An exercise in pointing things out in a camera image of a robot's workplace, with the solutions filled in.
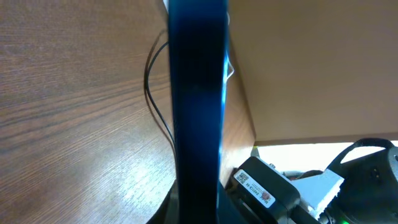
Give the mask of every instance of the dark blue vertical strip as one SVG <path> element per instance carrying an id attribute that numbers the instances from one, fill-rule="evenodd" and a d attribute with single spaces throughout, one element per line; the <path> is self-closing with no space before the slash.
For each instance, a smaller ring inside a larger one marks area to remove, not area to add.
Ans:
<path id="1" fill-rule="evenodd" d="M 216 223 L 226 83 L 226 0 L 170 0 L 180 223 Z"/>

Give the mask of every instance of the beige wall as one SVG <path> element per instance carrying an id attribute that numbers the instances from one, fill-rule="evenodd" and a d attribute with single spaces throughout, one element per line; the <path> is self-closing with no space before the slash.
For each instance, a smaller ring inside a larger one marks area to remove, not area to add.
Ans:
<path id="1" fill-rule="evenodd" d="M 229 7 L 257 141 L 398 139 L 398 1 Z"/>

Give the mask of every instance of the wood grain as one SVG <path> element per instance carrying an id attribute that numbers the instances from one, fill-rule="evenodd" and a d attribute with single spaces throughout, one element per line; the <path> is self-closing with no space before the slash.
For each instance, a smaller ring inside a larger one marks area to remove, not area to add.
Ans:
<path id="1" fill-rule="evenodd" d="M 0 10 L 0 223 L 146 222 L 175 178 L 143 90 L 165 10 L 155 0 Z M 168 64 L 165 50 L 150 87 L 171 124 Z M 254 142 L 238 75 L 228 88 L 223 182 Z"/>

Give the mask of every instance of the wooden table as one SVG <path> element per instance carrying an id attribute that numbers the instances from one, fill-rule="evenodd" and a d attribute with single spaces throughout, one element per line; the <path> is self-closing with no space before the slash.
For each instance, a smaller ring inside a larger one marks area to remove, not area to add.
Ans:
<path id="1" fill-rule="evenodd" d="M 161 1 L 0 3 L 0 223 L 144 223 L 175 178 L 143 91 Z M 172 124 L 168 52 L 150 75 Z M 228 81 L 221 180 L 254 131 Z"/>

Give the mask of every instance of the sticker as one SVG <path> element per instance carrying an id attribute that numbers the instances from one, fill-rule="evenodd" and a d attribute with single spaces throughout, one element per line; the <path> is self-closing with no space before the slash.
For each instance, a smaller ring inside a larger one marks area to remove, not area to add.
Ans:
<path id="1" fill-rule="evenodd" d="M 237 171 L 234 178 L 252 194 L 263 206 L 271 207 L 275 198 L 243 170 Z"/>

